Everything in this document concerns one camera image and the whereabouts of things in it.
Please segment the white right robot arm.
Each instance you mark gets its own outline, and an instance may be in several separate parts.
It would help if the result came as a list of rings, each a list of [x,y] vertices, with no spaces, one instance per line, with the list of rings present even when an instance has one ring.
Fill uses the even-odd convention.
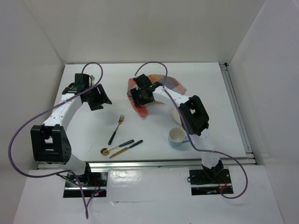
[[[133,88],[130,94],[136,107],[157,101],[176,109],[190,144],[200,153],[205,180],[215,183],[223,171],[223,163],[209,139],[209,116],[200,98],[153,84],[145,89]]]

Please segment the cream ceramic plate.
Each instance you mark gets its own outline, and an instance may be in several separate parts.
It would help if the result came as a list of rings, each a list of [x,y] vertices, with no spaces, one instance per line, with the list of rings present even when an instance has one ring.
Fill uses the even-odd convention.
[[[174,121],[175,121],[177,124],[182,125],[182,123],[181,123],[181,119],[180,119],[180,115],[179,115],[179,113],[178,113],[178,111],[177,111],[176,108],[172,108],[172,109],[171,109],[171,115],[172,115],[172,118],[174,119]]]

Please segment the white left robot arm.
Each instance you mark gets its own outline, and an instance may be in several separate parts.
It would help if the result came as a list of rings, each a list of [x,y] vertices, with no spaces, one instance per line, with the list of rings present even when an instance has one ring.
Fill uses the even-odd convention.
[[[56,164],[61,169],[74,172],[75,180],[81,186],[92,182],[91,169],[87,162],[72,154],[66,130],[84,102],[88,103],[91,111],[103,109],[103,104],[112,104],[101,84],[78,97],[75,96],[84,90],[80,84],[65,88],[58,107],[41,125],[34,125],[30,130],[35,161]]]

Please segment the gold fork dark handle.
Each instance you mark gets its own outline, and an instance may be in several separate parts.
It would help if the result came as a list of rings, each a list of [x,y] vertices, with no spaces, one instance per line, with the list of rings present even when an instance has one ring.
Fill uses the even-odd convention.
[[[114,137],[115,137],[115,135],[116,135],[116,133],[117,133],[117,130],[118,130],[119,126],[123,123],[123,121],[124,121],[124,117],[125,117],[124,114],[122,114],[122,115],[120,116],[120,118],[119,118],[119,120],[118,120],[118,125],[117,125],[115,131],[113,132],[111,138],[109,139],[109,142],[108,142],[108,145],[109,145],[109,146],[112,144],[113,139],[114,139]]]

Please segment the gold knife dark handle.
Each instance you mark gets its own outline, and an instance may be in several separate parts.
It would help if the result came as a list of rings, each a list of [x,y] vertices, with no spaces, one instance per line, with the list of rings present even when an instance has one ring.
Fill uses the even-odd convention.
[[[133,147],[141,144],[141,143],[143,143],[143,140],[139,140],[138,142],[134,143],[133,145],[121,149],[120,151],[118,151],[118,152],[114,153],[113,155],[111,155],[109,158],[112,159],[112,158],[118,156],[119,154],[122,154],[123,152],[125,152],[125,151],[127,151],[127,150],[129,150],[129,149],[131,149],[131,148],[133,148]]]

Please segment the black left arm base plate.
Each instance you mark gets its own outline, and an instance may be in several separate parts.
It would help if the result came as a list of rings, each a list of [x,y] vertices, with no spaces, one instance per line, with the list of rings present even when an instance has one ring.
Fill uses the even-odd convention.
[[[76,186],[79,186],[77,179],[72,174],[67,174],[63,178]],[[78,176],[82,187],[106,187],[107,186],[107,172],[90,172],[86,175]]]

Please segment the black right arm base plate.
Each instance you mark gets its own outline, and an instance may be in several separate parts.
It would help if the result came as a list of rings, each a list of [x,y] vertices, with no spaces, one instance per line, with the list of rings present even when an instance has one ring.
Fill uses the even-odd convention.
[[[231,184],[228,169],[223,169],[216,177],[207,177],[203,169],[189,170],[190,183],[193,185],[205,184]]]

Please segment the gold spoon dark handle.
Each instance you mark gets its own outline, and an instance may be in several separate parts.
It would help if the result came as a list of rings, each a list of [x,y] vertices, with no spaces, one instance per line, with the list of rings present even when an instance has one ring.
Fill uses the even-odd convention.
[[[122,144],[120,144],[120,145],[118,145],[118,146],[116,146],[116,147],[110,148],[110,149],[108,149],[108,148],[103,148],[103,149],[101,149],[100,153],[101,153],[102,155],[106,156],[106,155],[108,155],[108,154],[110,153],[110,151],[112,151],[112,150],[114,150],[114,149],[118,149],[118,148],[123,147],[123,146],[126,146],[126,145],[128,145],[128,144],[130,144],[130,143],[133,143],[133,142],[134,142],[134,140],[129,140],[129,141],[127,141],[127,142],[124,142],[124,143],[122,143]]]

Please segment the light blue mug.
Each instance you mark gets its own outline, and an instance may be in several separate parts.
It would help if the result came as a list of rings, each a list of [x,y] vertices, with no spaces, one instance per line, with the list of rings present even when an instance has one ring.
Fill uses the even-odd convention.
[[[182,144],[189,142],[189,139],[183,129],[173,128],[169,131],[168,142],[171,147],[179,147]]]

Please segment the checked orange blue placemat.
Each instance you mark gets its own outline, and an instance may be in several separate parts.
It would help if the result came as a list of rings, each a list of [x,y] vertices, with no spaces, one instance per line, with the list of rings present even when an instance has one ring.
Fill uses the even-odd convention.
[[[155,82],[160,82],[162,83],[165,79],[164,75],[160,75],[160,74],[150,74],[147,75],[147,77],[149,78],[149,80],[152,83]],[[173,77],[167,77],[166,82],[165,82],[165,86],[170,89],[173,90],[179,94],[184,95],[187,91],[187,89],[175,78]],[[127,97],[133,107],[133,109],[137,112],[137,114],[141,117],[141,118],[145,118],[148,115],[148,110],[146,109],[146,105],[142,105],[142,106],[138,106],[136,107],[133,101],[133,98],[131,96],[130,90],[135,88],[136,84],[135,81],[133,80],[133,78],[130,78],[128,80],[128,89],[127,89]]]

